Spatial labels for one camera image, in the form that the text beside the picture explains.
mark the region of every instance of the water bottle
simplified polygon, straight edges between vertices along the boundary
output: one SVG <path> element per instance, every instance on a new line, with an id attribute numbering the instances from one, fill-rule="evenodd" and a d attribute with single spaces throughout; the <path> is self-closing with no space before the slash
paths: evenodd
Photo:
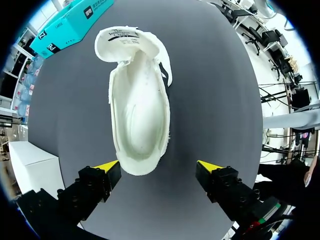
<path id="1" fill-rule="evenodd" d="M 19 117 L 29 117 L 29 108 L 30 108 L 30 104 L 22 101 L 18 105 L 18 109 L 17 109 L 18 116 Z"/>
<path id="2" fill-rule="evenodd" d="M 30 88 L 26 88 L 24 87 L 21 91 L 20 91 L 20 100 L 23 102 L 30 102 L 31 101 L 31 96 L 32 96 L 33 90 L 31 90 Z"/>
<path id="3" fill-rule="evenodd" d="M 23 85 L 27 88 L 27 89 L 31 89 L 33 90 L 34 85 L 36 83 L 36 79 L 37 77 L 34 76 L 33 74 L 27 74 L 24 78 L 23 81 Z"/>
<path id="4" fill-rule="evenodd" d="M 35 69 L 39 69 L 42 66 L 42 64 L 44 63 L 44 60 L 45 59 L 40 55 L 35 56 L 33 59 L 33 67 Z"/>

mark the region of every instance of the teal cardboard box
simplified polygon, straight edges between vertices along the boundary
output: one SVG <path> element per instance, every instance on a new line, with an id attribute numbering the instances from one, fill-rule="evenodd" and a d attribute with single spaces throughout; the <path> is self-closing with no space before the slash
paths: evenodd
<path id="1" fill-rule="evenodd" d="M 58 12 L 35 37 L 30 47 L 47 59 L 80 42 L 114 0 L 75 0 Z"/>

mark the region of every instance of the gray table surface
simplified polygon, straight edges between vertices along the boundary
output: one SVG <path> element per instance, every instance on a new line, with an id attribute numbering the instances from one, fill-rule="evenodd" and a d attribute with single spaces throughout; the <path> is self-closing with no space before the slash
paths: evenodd
<path id="1" fill-rule="evenodd" d="M 196 0 L 116 0 L 84 39 L 48 58 L 35 85 L 29 141 L 59 156 L 65 186 L 83 167 L 116 159 L 110 71 L 94 41 L 112 26 L 139 27 L 165 45 L 173 74 L 167 151 L 148 175 L 122 178 L 84 228 L 111 240 L 220 240 L 232 222 L 195 178 L 196 161 L 239 171 L 253 186 L 262 109 L 245 47 L 214 6 Z"/>

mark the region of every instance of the shoe tongue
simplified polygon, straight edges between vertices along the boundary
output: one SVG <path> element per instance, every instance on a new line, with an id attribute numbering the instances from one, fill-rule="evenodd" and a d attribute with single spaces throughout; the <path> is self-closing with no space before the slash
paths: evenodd
<path id="1" fill-rule="evenodd" d="M 134 27 L 110 27 L 101 30 L 94 43 L 95 53 L 105 62 L 131 61 L 136 52 L 143 51 L 150 59 L 159 53 L 157 45 Z"/>

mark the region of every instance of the white box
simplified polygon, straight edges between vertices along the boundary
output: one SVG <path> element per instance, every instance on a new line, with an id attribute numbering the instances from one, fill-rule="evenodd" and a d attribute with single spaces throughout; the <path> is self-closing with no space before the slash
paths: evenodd
<path id="1" fill-rule="evenodd" d="M 65 189 L 59 158 L 28 141 L 9 142 L 11 163 L 22 194 L 46 190 L 58 199 L 57 190 Z"/>

